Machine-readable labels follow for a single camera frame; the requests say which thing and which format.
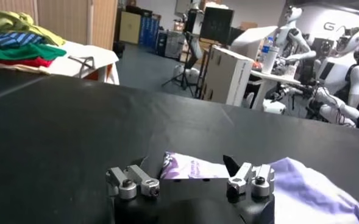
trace purple cloth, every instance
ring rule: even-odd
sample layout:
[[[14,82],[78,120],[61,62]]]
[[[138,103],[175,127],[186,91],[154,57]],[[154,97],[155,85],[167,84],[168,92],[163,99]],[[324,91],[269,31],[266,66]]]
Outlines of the purple cloth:
[[[166,153],[162,179],[228,178],[224,165]],[[359,223],[359,202],[323,174],[285,158],[275,170],[275,223]]]

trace green shirt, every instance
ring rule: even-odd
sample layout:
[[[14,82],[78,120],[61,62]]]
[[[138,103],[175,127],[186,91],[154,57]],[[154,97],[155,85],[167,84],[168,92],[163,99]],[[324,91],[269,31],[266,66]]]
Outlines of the green shirt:
[[[0,60],[24,60],[37,57],[54,60],[65,54],[66,51],[45,44],[28,44],[19,48],[0,49]]]

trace white box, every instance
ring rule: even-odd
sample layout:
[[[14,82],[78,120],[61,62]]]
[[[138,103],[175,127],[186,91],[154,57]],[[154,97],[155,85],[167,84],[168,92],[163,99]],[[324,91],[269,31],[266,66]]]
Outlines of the white box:
[[[202,98],[240,107],[253,63],[251,58],[213,46]]]

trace black tabletop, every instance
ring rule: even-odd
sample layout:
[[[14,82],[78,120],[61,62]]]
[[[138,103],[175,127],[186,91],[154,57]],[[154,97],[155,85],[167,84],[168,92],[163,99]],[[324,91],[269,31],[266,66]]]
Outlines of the black tabletop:
[[[285,157],[359,201],[359,130],[67,77],[0,97],[0,223],[105,223],[105,171],[172,151]]]

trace striped shirt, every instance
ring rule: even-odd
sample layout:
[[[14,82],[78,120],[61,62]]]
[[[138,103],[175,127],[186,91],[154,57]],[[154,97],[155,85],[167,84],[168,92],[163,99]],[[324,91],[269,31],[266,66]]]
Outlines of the striped shirt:
[[[0,48],[18,48],[29,43],[44,43],[44,38],[34,33],[11,32],[0,34]]]

